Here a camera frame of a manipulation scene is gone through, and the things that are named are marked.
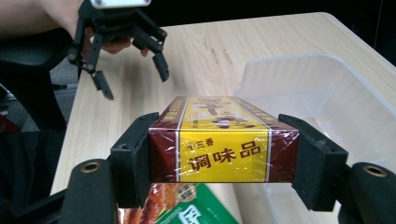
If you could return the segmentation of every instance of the food package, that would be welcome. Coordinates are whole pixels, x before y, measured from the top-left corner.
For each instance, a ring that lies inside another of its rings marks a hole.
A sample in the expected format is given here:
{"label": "food package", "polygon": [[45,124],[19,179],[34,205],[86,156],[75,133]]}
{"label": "food package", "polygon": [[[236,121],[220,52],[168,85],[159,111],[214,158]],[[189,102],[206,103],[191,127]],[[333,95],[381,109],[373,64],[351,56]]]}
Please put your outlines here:
{"label": "food package", "polygon": [[294,178],[298,130],[238,97],[178,96],[148,132],[152,182]]}
{"label": "food package", "polygon": [[122,224],[237,223],[205,184],[153,184],[143,208],[120,209]]}

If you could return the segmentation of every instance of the seasoning box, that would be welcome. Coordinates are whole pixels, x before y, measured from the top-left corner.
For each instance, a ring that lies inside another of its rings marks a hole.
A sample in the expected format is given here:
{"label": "seasoning box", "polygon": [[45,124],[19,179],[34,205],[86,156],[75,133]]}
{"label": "seasoning box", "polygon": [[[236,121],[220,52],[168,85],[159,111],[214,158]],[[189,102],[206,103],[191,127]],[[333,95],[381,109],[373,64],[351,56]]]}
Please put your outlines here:
{"label": "seasoning box", "polygon": [[298,130],[238,97],[178,96],[148,132],[154,183],[294,178]]}

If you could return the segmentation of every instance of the yellow label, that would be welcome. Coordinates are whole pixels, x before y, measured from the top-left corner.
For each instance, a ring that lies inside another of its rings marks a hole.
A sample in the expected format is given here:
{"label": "yellow label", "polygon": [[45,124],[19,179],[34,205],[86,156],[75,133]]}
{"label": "yellow label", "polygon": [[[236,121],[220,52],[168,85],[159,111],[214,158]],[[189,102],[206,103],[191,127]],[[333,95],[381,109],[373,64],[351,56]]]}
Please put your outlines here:
{"label": "yellow label", "polygon": [[181,182],[262,182],[268,129],[228,97],[190,97],[179,134]]}

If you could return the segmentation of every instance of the transparent container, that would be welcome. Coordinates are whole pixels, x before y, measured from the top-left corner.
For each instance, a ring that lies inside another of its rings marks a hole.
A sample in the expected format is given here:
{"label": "transparent container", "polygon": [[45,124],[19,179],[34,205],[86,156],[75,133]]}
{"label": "transparent container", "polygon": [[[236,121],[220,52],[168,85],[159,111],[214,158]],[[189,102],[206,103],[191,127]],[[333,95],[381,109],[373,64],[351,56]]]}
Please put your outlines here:
{"label": "transparent container", "polygon": [[[233,95],[275,117],[307,121],[349,152],[348,165],[367,161],[396,173],[396,109],[335,55],[254,60]],[[254,203],[238,200],[246,223],[338,223],[339,204],[332,213],[307,211],[291,184],[234,187],[237,198],[257,193]]]}

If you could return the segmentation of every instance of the human arm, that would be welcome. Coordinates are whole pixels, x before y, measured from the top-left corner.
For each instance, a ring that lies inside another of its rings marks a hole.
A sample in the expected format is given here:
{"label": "human arm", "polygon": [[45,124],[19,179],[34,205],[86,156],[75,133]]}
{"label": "human arm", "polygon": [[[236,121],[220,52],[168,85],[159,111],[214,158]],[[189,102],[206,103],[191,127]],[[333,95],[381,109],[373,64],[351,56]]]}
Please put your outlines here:
{"label": "human arm", "polygon": [[[0,0],[0,41],[26,35],[34,35],[63,27],[74,38],[78,9],[83,0]],[[86,31],[82,54],[89,50],[93,30]],[[128,38],[104,43],[103,49],[118,53],[131,46]]]}

